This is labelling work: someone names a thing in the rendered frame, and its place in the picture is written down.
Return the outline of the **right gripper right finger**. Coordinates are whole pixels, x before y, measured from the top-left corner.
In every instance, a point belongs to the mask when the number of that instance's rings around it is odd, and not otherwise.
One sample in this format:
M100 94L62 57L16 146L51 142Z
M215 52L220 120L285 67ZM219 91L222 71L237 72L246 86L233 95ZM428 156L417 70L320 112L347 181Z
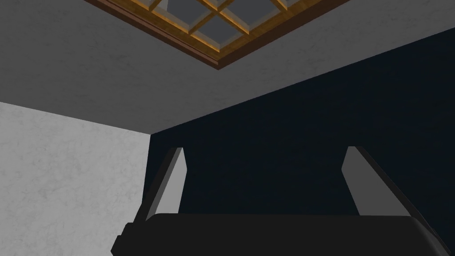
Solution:
M360 215L422 218L416 207L363 147L347 148L341 171Z

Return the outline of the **wooden framed window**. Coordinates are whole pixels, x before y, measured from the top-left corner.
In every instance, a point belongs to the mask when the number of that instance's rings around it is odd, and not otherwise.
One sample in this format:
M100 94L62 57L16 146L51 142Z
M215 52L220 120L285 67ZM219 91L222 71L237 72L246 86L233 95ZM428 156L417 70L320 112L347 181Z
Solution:
M349 0L84 0L216 70Z

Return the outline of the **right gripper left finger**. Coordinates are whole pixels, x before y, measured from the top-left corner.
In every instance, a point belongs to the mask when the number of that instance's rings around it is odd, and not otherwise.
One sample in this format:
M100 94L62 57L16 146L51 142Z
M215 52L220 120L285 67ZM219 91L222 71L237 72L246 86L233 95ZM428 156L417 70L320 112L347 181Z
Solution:
M169 149L133 222L145 222L160 213L178 213L186 175L183 148Z

